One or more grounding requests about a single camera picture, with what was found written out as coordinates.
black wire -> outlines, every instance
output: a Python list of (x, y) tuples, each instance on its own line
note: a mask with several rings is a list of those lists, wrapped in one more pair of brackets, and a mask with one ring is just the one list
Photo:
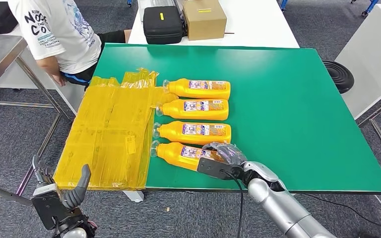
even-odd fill
[(53, 238), (57, 237), (57, 234), (58, 234), (58, 230), (59, 230), (59, 220), (58, 220), (58, 217), (53, 217), (53, 219), (55, 220), (55, 232), (53, 233)]
[(240, 215), (239, 215), (239, 227), (237, 229), (237, 238), (240, 237), (240, 230), (242, 229), (242, 216), (243, 216), (243, 189), (242, 186), (240, 185), (239, 181), (237, 180), (236, 177), (234, 177), (231, 173), (225, 171), (225, 170), (220, 170), (220, 173), (227, 174), (228, 176), (232, 177), (234, 181), (237, 183), (237, 186), (239, 186), (240, 189)]
[(376, 222), (373, 222), (365, 217), (363, 217), (359, 212), (357, 212), (356, 210), (354, 210), (353, 208), (347, 206), (347, 205), (344, 205), (344, 204), (340, 204), (340, 203), (336, 203), (336, 202), (331, 202), (331, 201), (328, 201), (328, 200), (325, 200), (325, 199), (322, 199), (322, 198), (319, 198), (319, 197), (316, 197), (316, 196), (313, 196), (313, 195), (310, 195), (310, 194), (305, 194), (303, 193), (303, 195), (306, 195), (306, 196), (309, 196), (309, 197), (313, 197), (313, 198), (316, 198), (317, 200), (320, 200), (320, 201), (324, 201), (324, 202), (329, 202), (329, 203), (332, 203), (332, 204), (335, 204), (335, 205), (338, 205), (338, 206), (343, 206), (343, 207), (346, 207), (348, 209), (350, 209), (351, 211), (355, 212), (357, 215), (359, 215), (359, 217), (363, 218), (364, 220), (370, 222), (370, 223), (373, 223), (375, 224), (376, 226), (380, 226), (381, 227), (381, 224), (379, 223), (376, 223)]

black shorts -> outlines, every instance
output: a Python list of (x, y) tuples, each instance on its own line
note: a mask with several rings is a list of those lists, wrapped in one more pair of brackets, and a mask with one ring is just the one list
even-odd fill
[[(120, 31), (113, 31), (109, 33), (104, 34), (97, 34), (100, 37), (101, 41), (101, 52), (98, 57), (98, 60), (100, 59), (101, 53), (103, 52), (104, 44), (106, 42), (109, 43), (126, 43), (125, 42), (125, 32), (123, 30)], [(89, 67), (88, 69), (84, 70), (83, 72), (70, 74), (70, 73), (64, 73), (61, 72), (63, 76), (70, 82), (74, 84), (84, 85), (88, 86), (90, 83), (91, 78), (93, 77), (94, 71), (96, 70), (97, 63), (95, 63), (93, 66)]]

plastic bottle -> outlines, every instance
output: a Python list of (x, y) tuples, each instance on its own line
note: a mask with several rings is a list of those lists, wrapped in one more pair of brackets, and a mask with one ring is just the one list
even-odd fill
[(176, 99), (156, 109), (158, 116), (176, 119), (225, 120), (229, 116), (229, 103), (224, 99)]
[(225, 99), (230, 97), (231, 85), (227, 81), (188, 80), (181, 78), (176, 81), (163, 81), (163, 87), (168, 92), (180, 97)]
[(178, 142), (160, 144), (157, 140), (153, 141), (151, 144), (151, 156), (158, 156), (171, 165), (193, 171), (197, 170), (199, 159), (202, 156), (224, 163), (224, 160), (216, 151), (185, 146)]
[(197, 123), (174, 121), (154, 124), (153, 137), (186, 144), (206, 145), (211, 142), (230, 143), (231, 127), (220, 123)]

bottle label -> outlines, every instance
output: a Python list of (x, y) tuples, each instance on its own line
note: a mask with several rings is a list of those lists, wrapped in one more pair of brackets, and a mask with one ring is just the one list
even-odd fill
[(216, 151), (202, 150), (195, 147), (184, 146), (182, 148), (181, 154), (184, 157), (200, 159), (201, 157), (206, 157), (215, 161), (224, 162), (223, 158)]
[(189, 80), (189, 88), (224, 90), (226, 83), (225, 81)]
[(186, 112), (219, 111), (224, 109), (224, 103), (222, 100), (185, 101), (183, 109)]
[(226, 128), (223, 125), (187, 124), (183, 125), (184, 135), (225, 135)]

brown cardboard box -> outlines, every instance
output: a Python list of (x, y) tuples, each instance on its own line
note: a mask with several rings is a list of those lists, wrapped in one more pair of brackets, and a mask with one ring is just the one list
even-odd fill
[(190, 41), (223, 38), (227, 17), (218, 0), (183, 2)]

